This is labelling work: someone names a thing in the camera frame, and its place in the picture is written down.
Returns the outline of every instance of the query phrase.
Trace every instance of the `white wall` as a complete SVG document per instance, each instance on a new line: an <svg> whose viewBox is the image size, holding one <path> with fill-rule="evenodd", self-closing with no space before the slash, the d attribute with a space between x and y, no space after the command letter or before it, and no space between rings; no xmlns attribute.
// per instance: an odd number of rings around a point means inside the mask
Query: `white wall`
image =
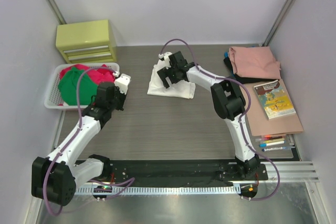
<svg viewBox="0 0 336 224"><path fill-rule="evenodd" d="M63 63L56 26L45 0L0 0L1 223L23 223L32 162L52 145L59 112L47 110L43 99L50 74Z"/></svg>
<svg viewBox="0 0 336 224"><path fill-rule="evenodd" d="M335 210L336 0L296 0L271 49L281 61L286 87L304 133L299 140L313 161L329 206Z"/></svg>
<svg viewBox="0 0 336 224"><path fill-rule="evenodd" d="M110 19L118 46L264 42L285 0L55 0L68 23Z"/></svg>

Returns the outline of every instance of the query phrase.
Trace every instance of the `plastic laundry basket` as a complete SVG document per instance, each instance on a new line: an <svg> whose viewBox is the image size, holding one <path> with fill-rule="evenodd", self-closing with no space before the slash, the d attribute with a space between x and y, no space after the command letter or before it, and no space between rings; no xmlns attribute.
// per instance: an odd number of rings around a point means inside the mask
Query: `plastic laundry basket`
<svg viewBox="0 0 336 224"><path fill-rule="evenodd" d="M117 73L119 73L119 65L117 63L86 63L85 66L88 66L90 68L92 67L101 67L103 64L105 64L108 68L113 69ZM60 81L59 79L59 73L70 66L73 66L75 64L63 64L59 65L52 76L52 78L49 80L49 84L47 87L47 95L44 100L44 106L48 109L58 109L58 110L73 110L76 109L77 106L69 106L69 105L60 105L63 104L64 101L61 97L61 93L58 90L58 83ZM87 105L81 105L82 109L86 108Z"/></svg>

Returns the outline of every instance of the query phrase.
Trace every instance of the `drawer handle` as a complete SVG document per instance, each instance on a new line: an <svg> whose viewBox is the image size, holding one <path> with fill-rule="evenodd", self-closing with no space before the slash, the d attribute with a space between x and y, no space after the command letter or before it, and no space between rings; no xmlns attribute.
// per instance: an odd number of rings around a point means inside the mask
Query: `drawer handle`
<svg viewBox="0 0 336 224"><path fill-rule="evenodd" d="M65 50L63 51L65 54L68 54L70 52L82 52L87 50L96 50L96 49L102 49L102 48L108 48L109 46L100 46L100 47L87 47L87 48L79 48L79 49L73 49L73 50Z"/></svg>
<svg viewBox="0 0 336 224"><path fill-rule="evenodd" d="M100 54L100 55L90 55L90 56L69 56L69 60L84 60L84 59L91 59L91 58L98 58L98 57L104 57L104 56L110 56L111 53L108 54Z"/></svg>

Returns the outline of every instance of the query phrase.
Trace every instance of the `black folded cloth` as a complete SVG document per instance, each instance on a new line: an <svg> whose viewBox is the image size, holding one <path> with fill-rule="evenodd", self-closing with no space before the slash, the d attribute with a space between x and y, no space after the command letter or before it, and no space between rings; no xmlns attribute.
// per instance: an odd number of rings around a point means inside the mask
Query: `black folded cloth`
<svg viewBox="0 0 336 224"><path fill-rule="evenodd" d="M229 57L226 57L224 59L224 64L233 73L233 67L232 67L232 64L231 64L231 61L230 61ZM275 81L274 79L240 77L237 74L234 74L234 77L236 78L237 81L239 81L242 84L255 83L255 82L261 82L261 81Z"/></svg>

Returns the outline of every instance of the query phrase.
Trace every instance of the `yellow drawer unit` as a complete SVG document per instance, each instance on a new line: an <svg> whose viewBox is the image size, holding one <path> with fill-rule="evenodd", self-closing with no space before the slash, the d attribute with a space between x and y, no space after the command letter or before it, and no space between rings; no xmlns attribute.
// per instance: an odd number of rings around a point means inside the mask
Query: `yellow drawer unit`
<svg viewBox="0 0 336 224"><path fill-rule="evenodd" d="M56 47L67 63L116 62L115 43L107 19L57 27Z"/></svg>

